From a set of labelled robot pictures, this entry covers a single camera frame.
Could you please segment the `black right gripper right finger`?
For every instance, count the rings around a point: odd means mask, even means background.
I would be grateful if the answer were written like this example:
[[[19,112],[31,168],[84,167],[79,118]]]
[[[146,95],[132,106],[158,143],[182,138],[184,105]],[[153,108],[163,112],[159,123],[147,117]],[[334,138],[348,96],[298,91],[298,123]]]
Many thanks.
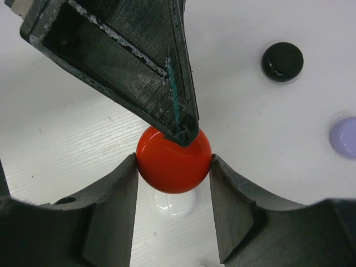
[[[355,265],[355,200],[302,205],[251,182],[218,155],[209,177],[223,265]]]

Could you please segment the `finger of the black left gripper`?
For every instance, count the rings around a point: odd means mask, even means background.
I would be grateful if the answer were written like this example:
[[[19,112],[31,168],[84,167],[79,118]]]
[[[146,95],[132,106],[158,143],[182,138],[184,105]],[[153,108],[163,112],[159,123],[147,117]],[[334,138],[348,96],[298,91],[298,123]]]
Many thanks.
[[[184,11],[184,1],[20,1],[20,35],[186,147],[200,128]]]

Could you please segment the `black earbud charging case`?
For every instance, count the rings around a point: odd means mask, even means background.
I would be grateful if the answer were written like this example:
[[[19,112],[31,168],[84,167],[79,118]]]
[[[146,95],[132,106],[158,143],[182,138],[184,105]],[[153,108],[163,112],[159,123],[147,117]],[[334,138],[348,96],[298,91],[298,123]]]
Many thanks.
[[[261,58],[261,67],[270,80],[289,82],[296,78],[304,66],[301,50],[289,42],[278,42],[266,49]]]

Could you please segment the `purple earbud charging case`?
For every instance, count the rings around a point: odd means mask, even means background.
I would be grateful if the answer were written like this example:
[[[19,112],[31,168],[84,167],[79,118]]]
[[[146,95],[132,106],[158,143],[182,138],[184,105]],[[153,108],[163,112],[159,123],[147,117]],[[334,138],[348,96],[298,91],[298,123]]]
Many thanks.
[[[339,120],[330,130],[330,144],[343,157],[355,159],[355,116]]]

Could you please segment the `orange earbud charging case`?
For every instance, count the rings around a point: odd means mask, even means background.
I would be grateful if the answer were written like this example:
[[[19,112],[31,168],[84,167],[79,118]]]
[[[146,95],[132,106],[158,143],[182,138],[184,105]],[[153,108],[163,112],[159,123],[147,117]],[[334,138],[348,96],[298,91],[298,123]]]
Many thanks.
[[[181,147],[150,126],[139,139],[136,159],[139,173],[150,186],[167,194],[181,194],[206,178],[212,150],[203,131],[190,146]]]

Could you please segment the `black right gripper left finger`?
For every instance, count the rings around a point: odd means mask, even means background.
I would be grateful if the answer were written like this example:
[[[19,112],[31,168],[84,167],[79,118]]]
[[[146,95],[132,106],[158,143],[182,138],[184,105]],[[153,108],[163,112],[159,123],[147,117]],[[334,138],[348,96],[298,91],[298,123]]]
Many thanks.
[[[1,265],[129,266],[137,190],[135,154],[54,204],[14,199],[1,176]]]

